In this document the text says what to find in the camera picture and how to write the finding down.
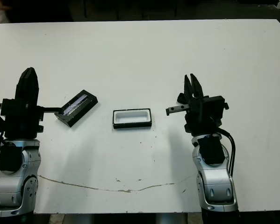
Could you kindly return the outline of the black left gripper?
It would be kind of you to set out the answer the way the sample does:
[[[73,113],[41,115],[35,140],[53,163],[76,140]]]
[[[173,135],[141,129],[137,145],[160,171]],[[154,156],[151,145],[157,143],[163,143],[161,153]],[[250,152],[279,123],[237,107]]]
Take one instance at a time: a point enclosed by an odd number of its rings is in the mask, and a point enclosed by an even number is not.
[[[15,99],[0,103],[0,133],[8,139],[34,139],[43,132],[45,113],[60,113],[59,107],[38,106],[39,84],[33,67],[27,68],[18,81]]]

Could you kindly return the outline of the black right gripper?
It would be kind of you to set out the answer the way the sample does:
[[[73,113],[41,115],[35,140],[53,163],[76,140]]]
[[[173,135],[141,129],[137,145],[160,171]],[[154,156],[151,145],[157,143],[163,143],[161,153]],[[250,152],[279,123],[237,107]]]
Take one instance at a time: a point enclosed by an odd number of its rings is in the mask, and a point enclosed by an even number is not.
[[[222,96],[204,97],[202,87],[193,73],[190,77],[185,75],[184,94],[187,103],[166,108],[166,114],[185,111],[185,131],[192,136],[215,133],[222,125]]]

